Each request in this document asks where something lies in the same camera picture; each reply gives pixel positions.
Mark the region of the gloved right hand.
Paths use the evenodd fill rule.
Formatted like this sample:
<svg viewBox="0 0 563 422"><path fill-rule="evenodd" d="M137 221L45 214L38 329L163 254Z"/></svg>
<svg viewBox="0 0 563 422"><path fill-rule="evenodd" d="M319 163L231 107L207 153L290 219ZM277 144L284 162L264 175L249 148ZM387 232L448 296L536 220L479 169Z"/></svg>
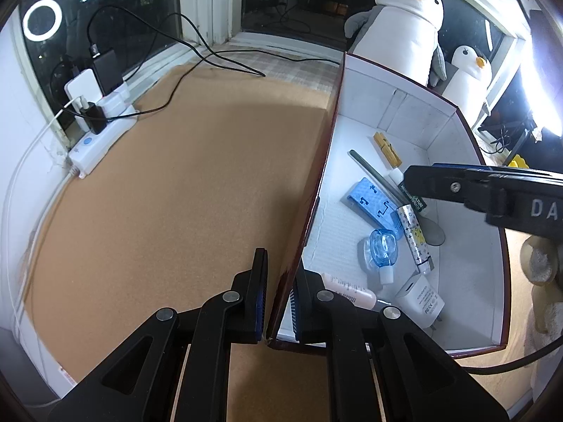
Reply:
<svg viewBox="0 0 563 422"><path fill-rule="evenodd" d="M520 264L532 284L535 330L553 338L562 332L562 245L530 236L520 250Z"/></svg>

